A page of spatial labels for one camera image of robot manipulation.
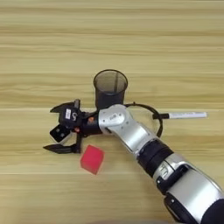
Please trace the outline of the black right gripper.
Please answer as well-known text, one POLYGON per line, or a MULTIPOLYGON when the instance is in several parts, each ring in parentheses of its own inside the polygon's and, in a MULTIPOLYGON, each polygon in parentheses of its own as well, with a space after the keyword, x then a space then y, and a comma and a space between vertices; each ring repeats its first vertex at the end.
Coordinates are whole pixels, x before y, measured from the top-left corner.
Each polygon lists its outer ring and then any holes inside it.
POLYGON ((70 146, 62 144, 50 144, 45 146, 45 149, 57 154, 81 153, 81 141, 84 137, 101 134, 99 128, 98 115, 99 112, 84 112, 81 111, 81 101, 76 99, 74 102, 65 102, 53 107, 51 113, 60 113, 64 108, 73 108, 73 132, 76 134, 76 143, 70 146))

